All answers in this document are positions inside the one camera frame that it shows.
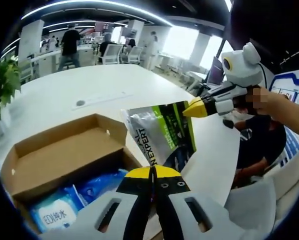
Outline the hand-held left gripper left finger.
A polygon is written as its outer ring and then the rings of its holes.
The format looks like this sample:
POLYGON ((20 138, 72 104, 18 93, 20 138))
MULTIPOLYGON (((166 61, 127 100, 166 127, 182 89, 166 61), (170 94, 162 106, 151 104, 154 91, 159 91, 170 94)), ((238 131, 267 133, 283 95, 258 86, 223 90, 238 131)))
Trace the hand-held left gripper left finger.
POLYGON ((154 167, 128 172, 109 191, 78 212, 75 222, 39 236, 41 240, 141 240, 151 211, 154 167))

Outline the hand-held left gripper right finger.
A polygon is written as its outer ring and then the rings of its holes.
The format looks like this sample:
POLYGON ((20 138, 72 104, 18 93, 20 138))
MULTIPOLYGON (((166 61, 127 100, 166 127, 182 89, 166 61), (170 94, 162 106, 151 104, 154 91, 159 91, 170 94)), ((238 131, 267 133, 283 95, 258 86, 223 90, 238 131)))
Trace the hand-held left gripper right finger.
POLYGON ((239 228, 220 204, 191 191, 173 168, 153 167, 156 213, 166 240, 237 240, 239 228))

